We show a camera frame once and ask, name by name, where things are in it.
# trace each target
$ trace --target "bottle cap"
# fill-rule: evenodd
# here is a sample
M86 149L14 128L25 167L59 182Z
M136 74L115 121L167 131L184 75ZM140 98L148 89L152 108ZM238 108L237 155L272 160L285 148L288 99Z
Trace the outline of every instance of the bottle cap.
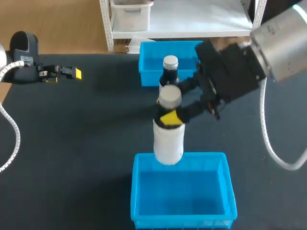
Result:
M176 85L166 85L159 93L159 104L165 109L175 109L181 100L181 91Z
M178 68L178 58L173 55L168 55L163 60L163 67L168 70L174 70Z

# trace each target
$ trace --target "white storage bin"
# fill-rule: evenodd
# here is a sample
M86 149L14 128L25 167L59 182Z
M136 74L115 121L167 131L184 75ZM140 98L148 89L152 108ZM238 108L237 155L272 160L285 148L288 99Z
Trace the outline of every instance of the white storage bin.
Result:
M149 30L150 8L147 0L111 0L112 13L120 31Z

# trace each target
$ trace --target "metal shelf frame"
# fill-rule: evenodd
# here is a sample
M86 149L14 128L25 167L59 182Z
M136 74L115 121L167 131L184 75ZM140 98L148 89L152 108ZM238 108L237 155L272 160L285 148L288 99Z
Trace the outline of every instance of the metal shelf frame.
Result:
M114 52L114 41L112 35L112 25L114 23L114 17L110 19L109 16L109 0L99 0L100 3L100 10L102 15L102 20L105 28L106 34L106 42L108 50ZM251 0L241 0L241 4L247 14L248 8L250 6ZM257 10L255 11L255 18L252 26L252 30L258 28L261 25L261 21L264 14L265 5L267 0L259 0Z

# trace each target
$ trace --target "dark bottle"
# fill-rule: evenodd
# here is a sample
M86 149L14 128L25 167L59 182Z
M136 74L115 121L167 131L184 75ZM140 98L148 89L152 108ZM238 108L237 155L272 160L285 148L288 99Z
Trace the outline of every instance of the dark bottle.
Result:
M159 81L159 91L165 85L176 85L180 82L178 76L178 58L176 56L166 56L163 60L163 67L163 75Z

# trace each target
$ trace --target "wooden floor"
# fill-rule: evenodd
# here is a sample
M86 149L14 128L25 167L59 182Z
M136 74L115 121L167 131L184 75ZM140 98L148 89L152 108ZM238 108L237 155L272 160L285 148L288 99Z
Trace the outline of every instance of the wooden floor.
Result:
M107 52L99 0L1 0L0 43L34 33L41 54Z

